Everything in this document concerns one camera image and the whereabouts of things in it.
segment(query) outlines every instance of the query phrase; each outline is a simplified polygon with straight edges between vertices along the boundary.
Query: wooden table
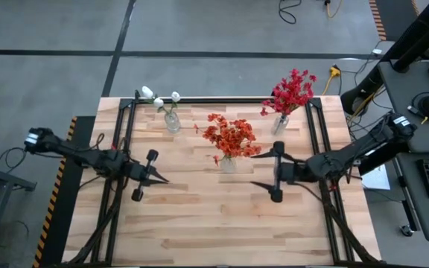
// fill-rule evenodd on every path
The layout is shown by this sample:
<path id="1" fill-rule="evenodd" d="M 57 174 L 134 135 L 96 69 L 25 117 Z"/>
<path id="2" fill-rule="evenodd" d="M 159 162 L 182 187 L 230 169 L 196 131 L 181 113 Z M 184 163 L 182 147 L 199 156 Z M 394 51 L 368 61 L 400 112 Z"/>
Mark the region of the wooden table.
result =
<path id="1" fill-rule="evenodd" d="M 101 148 L 110 147 L 119 101 L 119 98 L 101 99 L 91 144 L 104 133 Z M 322 104 L 332 150 L 340 149 L 350 142 L 340 99 L 322 97 Z M 265 190 L 249 181 L 272 183 L 273 159 L 236 159 L 237 172 L 222 173 L 212 158 L 219 151 L 193 129 L 194 124 L 207 127 L 206 116 L 213 112 L 228 120 L 245 118 L 252 124 L 256 144 L 263 151 L 281 140 L 286 144 L 286 152 L 296 158 L 312 155 L 304 109 L 290 115 L 287 129 L 277 137 L 270 134 L 276 115 L 261 117 L 260 111 L 261 104 L 179 105 L 177 113 L 182 129 L 170 134 L 162 113 L 157 114 L 152 106 L 137 106 L 130 141 L 132 157 L 144 164 L 148 150 L 158 150 L 155 166 L 171 183 L 145 188 L 143 200 L 133 202 L 130 195 L 137 182 L 129 182 L 122 199 L 113 265 L 332 263 L 318 200 L 303 188 L 283 183 L 284 202 L 271 202 Z M 319 129 L 317 135 L 323 150 Z M 84 171 L 81 183 L 94 176 L 93 170 Z M 306 185 L 320 195 L 317 183 Z M 77 254 L 95 229 L 103 186 L 104 181 L 99 179 L 79 191 L 64 261 Z M 347 185 L 342 179 L 340 188 L 349 227 L 367 250 L 380 258 L 360 180 L 353 179 Z M 341 257 L 345 259 L 338 230 L 337 239 Z"/>

